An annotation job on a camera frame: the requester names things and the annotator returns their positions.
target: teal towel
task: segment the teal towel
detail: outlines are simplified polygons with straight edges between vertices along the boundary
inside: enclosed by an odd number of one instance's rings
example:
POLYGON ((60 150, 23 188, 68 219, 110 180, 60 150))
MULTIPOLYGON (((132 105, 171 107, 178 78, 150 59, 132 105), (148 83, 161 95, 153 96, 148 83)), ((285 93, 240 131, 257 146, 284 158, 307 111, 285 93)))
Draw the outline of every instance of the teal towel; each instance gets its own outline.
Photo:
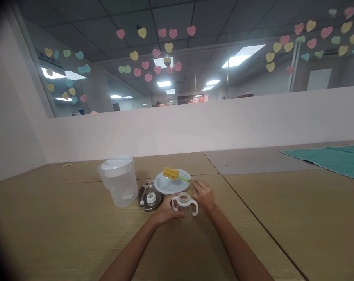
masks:
POLYGON ((354 146, 326 146, 280 152, 354 179, 354 146))

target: ceiling tile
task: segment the ceiling tile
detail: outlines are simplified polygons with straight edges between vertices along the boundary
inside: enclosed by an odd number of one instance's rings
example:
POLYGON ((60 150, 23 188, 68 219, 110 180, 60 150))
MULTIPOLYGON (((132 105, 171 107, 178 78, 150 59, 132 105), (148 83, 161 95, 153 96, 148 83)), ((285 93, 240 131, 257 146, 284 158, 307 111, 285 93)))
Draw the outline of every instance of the ceiling tile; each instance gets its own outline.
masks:
POLYGON ((44 29, 75 51, 82 51, 84 53, 100 51, 90 40, 82 35, 82 33, 80 33, 71 24, 46 27, 44 29))
POLYGON ((87 20, 107 15, 99 0, 47 0, 47 2, 69 21, 87 20))

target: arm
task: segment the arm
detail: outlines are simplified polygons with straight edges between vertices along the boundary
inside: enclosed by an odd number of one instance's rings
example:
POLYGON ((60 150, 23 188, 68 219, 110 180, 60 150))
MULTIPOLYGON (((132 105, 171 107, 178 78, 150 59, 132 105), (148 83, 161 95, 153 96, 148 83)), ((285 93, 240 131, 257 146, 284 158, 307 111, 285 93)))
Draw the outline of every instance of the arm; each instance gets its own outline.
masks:
POLYGON ((159 209, 146 221, 131 241, 111 263, 99 281, 128 281, 133 277, 144 250, 160 225, 172 218, 185 217, 183 212, 173 211, 170 202, 175 193, 164 198, 159 209))
POLYGON ((237 279, 240 281, 273 281, 274 279, 251 248, 215 204, 212 188, 201 180, 189 181, 194 186, 193 198, 204 210, 219 234, 237 279))

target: person's right hand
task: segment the person's right hand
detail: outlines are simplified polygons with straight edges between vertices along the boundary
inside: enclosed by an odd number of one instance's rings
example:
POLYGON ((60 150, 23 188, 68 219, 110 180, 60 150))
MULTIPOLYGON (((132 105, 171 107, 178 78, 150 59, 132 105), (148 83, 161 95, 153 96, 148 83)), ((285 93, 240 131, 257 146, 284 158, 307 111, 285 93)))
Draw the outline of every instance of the person's right hand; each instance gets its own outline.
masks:
POLYGON ((189 180, 194 186, 193 198, 205 212, 211 212, 216 208, 213 189, 202 180, 189 180))

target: plastic pitcher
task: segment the plastic pitcher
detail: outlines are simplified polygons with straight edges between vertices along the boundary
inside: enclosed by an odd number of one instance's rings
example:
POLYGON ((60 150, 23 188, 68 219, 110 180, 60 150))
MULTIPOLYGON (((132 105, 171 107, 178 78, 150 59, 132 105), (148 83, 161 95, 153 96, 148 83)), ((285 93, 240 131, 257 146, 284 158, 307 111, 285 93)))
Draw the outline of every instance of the plastic pitcher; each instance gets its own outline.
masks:
POLYGON ((98 172, 117 207, 127 206, 137 198, 137 180, 131 156, 108 159, 98 166, 98 172))

